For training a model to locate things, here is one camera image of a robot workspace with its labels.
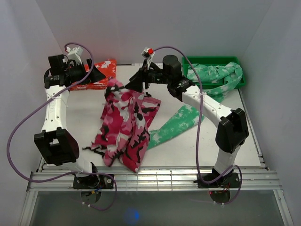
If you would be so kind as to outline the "pink camouflage trousers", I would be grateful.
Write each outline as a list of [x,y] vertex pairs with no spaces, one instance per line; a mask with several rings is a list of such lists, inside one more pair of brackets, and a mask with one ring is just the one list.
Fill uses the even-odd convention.
[[109,79],[104,94],[101,127],[91,146],[85,149],[102,156],[110,167],[119,160],[136,173],[150,143],[149,126],[161,101],[147,93],[126,89],[117,79]]

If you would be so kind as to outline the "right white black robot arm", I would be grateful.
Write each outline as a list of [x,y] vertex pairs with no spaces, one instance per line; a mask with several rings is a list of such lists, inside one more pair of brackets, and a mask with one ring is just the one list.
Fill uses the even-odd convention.
[[166,84],[173,97],[208,118],[217,128],[215,142],[219,152],[212,172],[204,178],[199,174],[197,182],[225,186],[233,173],[236,155],[249,136],[244,110],[226,107],[201,91],[199,85],[183,76],[182,65],[175,55],[164,56],[162,63],[163,67],[159,68],[149,57],[146,58],[125,87],[141,92],[151,83]]

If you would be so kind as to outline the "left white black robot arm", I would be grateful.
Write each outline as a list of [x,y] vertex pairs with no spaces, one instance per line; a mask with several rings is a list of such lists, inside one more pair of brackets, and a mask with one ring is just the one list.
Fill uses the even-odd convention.
[[48,61],[50,68],[43,77],[47,95],[46,115],[41,132],[34,135],[34,143],[47,164],[65,165],[79,181],[83,179],[89,188],[95,188],[100,177],[95,174],[94,164],[80,155],[78,142],[67,130],[66,110],[70,85],[78,81],[82,84],[101,81],[105,75],[90,58],[87,59],[89,71],[80,60],[66,60],[64,55],[50,56]]

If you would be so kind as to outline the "folded orange white trousers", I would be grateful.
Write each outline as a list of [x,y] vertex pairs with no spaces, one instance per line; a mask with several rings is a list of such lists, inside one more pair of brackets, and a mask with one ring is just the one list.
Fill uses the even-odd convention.
[[95,63],[95,68],[105,76],[103,80],[88,84],[79,84],[72,87],[70,91],[103,90],[106,89],[110,78],[116,78],[117,61],[115,59],[109,59],[103,62]]

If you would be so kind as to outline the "green tie-dye trousers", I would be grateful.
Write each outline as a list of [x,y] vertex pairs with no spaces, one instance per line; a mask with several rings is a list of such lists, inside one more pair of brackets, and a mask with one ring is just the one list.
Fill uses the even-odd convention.
[[[222,102],[227,93],[234,90],[243,76],[242,67],[234,62],[225,66],[205,66],[193,64],[198,73],[202,88],[211,98]],[[148,149],[165,143],[198,124],[199,111],[189,105],[183,105],[160,129],[150,131]]]

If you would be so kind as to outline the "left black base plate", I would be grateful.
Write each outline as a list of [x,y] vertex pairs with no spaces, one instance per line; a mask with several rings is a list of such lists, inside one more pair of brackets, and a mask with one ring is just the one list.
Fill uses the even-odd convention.
[[74,177],[73,189],[112,189],[114,187],[114,175],[89,175],[84,177]]

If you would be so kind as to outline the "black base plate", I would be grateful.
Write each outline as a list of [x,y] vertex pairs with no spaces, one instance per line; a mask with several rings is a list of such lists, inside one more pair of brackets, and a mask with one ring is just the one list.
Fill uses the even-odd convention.
[[193,183],[196,183],[198,188],[239,188],[240,179],[237,173],[232,173],[210,184],[202,182],[197,176],[197,179]]
[[73,189],[112,189],[114,187],[114,175],[89,175],[84,177],[74,177]]

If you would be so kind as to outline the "aluminium frame rail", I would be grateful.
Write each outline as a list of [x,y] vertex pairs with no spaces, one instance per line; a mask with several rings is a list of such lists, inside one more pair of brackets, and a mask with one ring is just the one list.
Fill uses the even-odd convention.
[[[264,169],[242,170],[243,190],[280,190],[281,182],[275,171]],[[138,174],[116,169],[115,175],[118,191],[194,191],[198,186],[197,172],[194,169],[143,169]],[[28,184],[28,191],[70,191],[74,181],[73,175],[67,175],[50,182]]]

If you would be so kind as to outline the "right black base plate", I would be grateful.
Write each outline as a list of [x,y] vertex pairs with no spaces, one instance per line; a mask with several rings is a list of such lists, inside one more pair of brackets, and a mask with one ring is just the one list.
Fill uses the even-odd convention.
[[237,173],[232,173],[210,184],[202,182],[197,176],[197,179],[193,183],[196,183],[198,188],[239,188],[240,179]]

